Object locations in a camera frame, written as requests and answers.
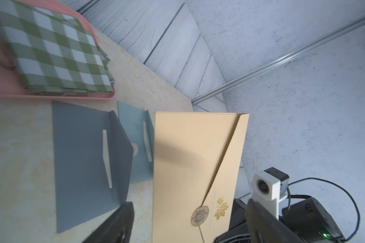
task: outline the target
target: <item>metal rail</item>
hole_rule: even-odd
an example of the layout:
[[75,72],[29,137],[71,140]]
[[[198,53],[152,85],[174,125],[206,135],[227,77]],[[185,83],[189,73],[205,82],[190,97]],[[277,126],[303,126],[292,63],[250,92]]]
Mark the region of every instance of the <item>metal rail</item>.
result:
[[320,46],[326,42],[329,42],[331,40],[334,40],[335,38],[340,37],[340,36],[346,34],[347,32],[355,30],[358,27],[361,27],[363,25],[365,25],[365,15],[360,17],[359,19],[356,19],[355,21],[352,21],[352,22],[346,24],[345,26],[342,26],[339,29],[336,29],[335,31],[328,33],[327,35],[321,36],[320,38],[308,43],[305,46],[302,46],[294,51],[284,54],[271,62],[268,62],[262,66],[259,66],[258,68],[253,69],[250,72],[248,72],[236,79],[233,79],[233,80],[227,82],[226,84],[223,84],[223,85],[217,87],[214,90],[209,91],[208,93],[205,93],[204,95],[200,95],[199,97],[196,97],[195,99],[192,100],[192,105],[198,104],[219,93],[223,93],[227,90],[230,90],[230,89],[234,88],[235,86],[240,85],[272,68],[275,68],[279,65],[287,63],[288,61],[294,59],[295,57],[297,57],[298,55],[300,55],[306,51],[309,51],[309,50],[311,50],[317,46]]

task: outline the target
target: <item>envelope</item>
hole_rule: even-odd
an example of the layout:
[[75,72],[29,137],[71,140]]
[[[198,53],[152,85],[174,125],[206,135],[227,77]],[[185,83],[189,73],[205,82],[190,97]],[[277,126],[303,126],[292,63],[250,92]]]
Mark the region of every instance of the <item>envelope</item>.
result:
[[157,112],[153,243],[228,231],[249,114]]
[[126,201],[133,148],[114,111],[52,101],[52,112],[61,233]]
[[130,184],[153,178],[154,128],[149,110],[118,102],[119,120],[134,147]]

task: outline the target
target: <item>gray envelope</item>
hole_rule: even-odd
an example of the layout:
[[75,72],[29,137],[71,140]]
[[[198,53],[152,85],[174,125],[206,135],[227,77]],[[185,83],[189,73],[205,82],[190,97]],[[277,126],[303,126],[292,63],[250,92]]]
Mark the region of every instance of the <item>gray envelope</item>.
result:
[[[126,201],[133,148],[114,111],[52,101],[57,232]],[[112,188],[103,162],[107,130]]]

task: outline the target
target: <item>light blue envelope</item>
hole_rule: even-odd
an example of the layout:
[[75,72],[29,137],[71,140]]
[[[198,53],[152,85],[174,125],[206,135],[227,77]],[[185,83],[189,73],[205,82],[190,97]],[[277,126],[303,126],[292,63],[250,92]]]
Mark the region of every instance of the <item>light blue envelope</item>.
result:
[[153,178],[154,128],[149,111],[118,102],[119,120],[134,148],[130,184]]

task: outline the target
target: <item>gold maple leaf emblem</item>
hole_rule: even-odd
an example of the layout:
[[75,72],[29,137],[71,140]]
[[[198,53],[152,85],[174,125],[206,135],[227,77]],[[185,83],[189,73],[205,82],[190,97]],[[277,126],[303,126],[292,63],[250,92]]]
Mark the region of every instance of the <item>gold maple leaf emblem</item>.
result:
[[217,206],[218,210],[215,213],[215,217],[216,220],[219,220],[221,216],[225,215],[226,209],[229,208],[229,206],[227,205],[227,202],[223,202],[223,197],[219,197],[217,203],[219,206]]

